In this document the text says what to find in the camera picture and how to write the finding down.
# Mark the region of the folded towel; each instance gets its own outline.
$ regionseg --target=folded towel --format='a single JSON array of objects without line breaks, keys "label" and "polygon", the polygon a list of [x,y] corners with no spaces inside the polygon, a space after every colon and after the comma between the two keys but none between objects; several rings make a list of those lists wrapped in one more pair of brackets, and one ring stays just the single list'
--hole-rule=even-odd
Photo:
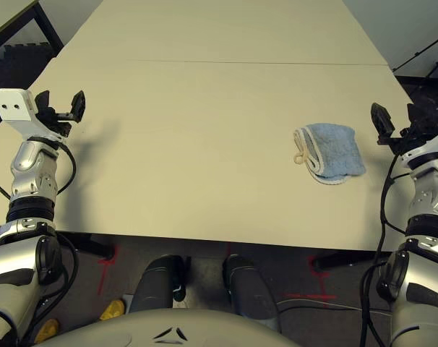
[{"label": "folded towel", "polygon": [[295,130],[294,141],[299,149],[295,163],[305,163],[311,175],[323,184],[340,184],[365,173],[350,127],[310,124]]}]

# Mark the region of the table leg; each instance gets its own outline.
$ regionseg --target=table leg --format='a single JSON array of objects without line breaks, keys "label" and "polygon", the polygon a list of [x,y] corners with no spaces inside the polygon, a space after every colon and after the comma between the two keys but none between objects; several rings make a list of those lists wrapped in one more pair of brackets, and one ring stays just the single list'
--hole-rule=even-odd
[{"label": "table leg", "polygon": [[61,42],[59,35],[53,28],[52,23],[48,20],[46,13],[39,3],[33,6],[33,10],[35,12],[34,19],[38,23],[39,28],[44,33],[47,41],[51,44],[51,47],[55,54],[59,54],[64,45]]},{"label": "table leg", "polygon": [[[380,257],[389,257],[391,252],[381,252]],[[360,262],[368,262],[373,260],[375,255],[374,251],[352,251],[341,250],[334,254],[324,257],[317,257],[312,260],[312,265],[316,271],[327,271],[341,266],[353,266]]]},{"label": "table leg", "polygon": [[81,252],[97,255],[98,257],[102,257],[104,259],[111,259],[115,254],[115,249],[113,246],[100,244],[96,241],[92,241],[90,237],[92,234],[81,234],[81,233],[69,233],[63,232],[68,240],[70,240],[74,247]]}]

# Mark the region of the red tape mark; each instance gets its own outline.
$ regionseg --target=red tape mark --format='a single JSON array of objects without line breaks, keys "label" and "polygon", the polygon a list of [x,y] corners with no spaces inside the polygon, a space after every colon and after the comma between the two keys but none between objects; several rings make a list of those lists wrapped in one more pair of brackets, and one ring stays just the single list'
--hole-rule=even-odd
[{"label": "red tape mark", "polygon": [[325,291],[325,283],[323,281],[324,278],[327,278],[330,276],[330,273],[319,273],[314,269],[313,261],[315,259],[314,255],[311,255],[310,257],[307,257],[308,263],[309,263],[309,269],[311,270],[311,275],[316,277],[319,280],[319,286],[320,286],[320,293],[325,296],[327,295]]},{"label": "red tape mark", "polygon": [[98,283],[98,287],[97,287],[97,295],[102,294],[103,283],[105,282],[108,267],[116,262],[116,258],[118,257],[118,252],[119,252],[119,246],[115,246],[115,254],[111,259],[109,260],[100,259],[97,261],[98,264],[103,264],[102,275],[100,277],[100,282]]},{"label": "red tape mark", "polygon": [[323,300],[323,301],[328,301],[328,300],[333,300],[333,299],[338,298],[338,296],[336,296],[336,295],[330,295],[330,294],[326,293],[325,283],[324,283],[323,279],[328,277],[330,275],[330,273],[318,273],[314,269],[314,266],[312,264],[314,259],[315,259],[315,256],[313,256],[313,255],[307,258],[307,260],[309,262],[309,269],[311,271],[311,275],[314,276],[319,281],[320,294],[286,293],[286,294],[283,294],[284,297],[291,298],[291,299],[318,299],[318,300]]}]

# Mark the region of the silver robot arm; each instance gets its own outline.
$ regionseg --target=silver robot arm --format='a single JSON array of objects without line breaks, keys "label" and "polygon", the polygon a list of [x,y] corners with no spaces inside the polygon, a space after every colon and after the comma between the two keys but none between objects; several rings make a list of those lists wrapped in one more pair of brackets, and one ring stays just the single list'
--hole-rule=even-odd
[{"label": "silver robot arm", "polygon": [[71,113],[57,114],[48,107],[48,92],[33,100],[29,91],[0,89],[0,116],[25,140],[11,164],[12,195],[7,222],[0,228],[0,339],[11,330],[2,315],[16,327],[17,339],[23,337],[41,292],[63,272],[53,208],[58,149],[71,125],[58,120],[81,120],[82,92],[72,105]]},{"label": "silver robot arm", "polygon": [[[377,116],[386,112],[376,111]],[[413,113],[409,106],[412,126],[401,132],[402,139],[390,139],[394,127],[387,113],[374,119],[379,144],[400,155],[415,184],[404,242],[382,267],[377,284],[379,295],[392,307],[394,347],[438,346],[438,113]]]}]

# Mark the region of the floor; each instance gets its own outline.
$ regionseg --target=floor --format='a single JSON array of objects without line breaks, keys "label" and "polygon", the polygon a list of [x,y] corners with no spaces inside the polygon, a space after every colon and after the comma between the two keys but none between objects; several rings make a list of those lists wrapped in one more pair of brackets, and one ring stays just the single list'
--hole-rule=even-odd
[{"label": "floor", "polygon": [[[47,46],[8,48],[4,60],[0,61],[0,87],[27,88],[50,58],[51,51]],[[422,90],[421,96],[438,101],[438,90]],[[358,284],[369,266],[362,263],[318,273],[311,267],[310,259],[332,253],[323,249],[130,236],[97,236],[96,241],[114,245],[117,254],[113,262],[103,263],[94,255],[80,253],[80,271],[74,285],[49,314],[49,317],[59,320],[61,333],[97,321],[111,300],[134,293],[143,270],[163,254],[192,257],[187,295],[177,307],[226,312],[230,312],[231,307],[223,289],[221,267],[230,253],[238,253],[255,261],[276,301],[292,297],[321,297],[329,303],[359,307]],[[64,263],[68,268],[71,267],[67,250],[64,250]],[[374,289],[371,306],[387,308]],[[283,313],[281,322],[283,334],[291,340],[308,347],[358,345],[361,327],[359,312],[333,311],[326,309],[330,308],[328,305],[307,301],[290,301],[279,305],[280,309],[289,307],[295,308]],[[387,344],[390,318],[379,314],[372,316],[380,336]],[[371,335],[367,345],[376,346]]]}]

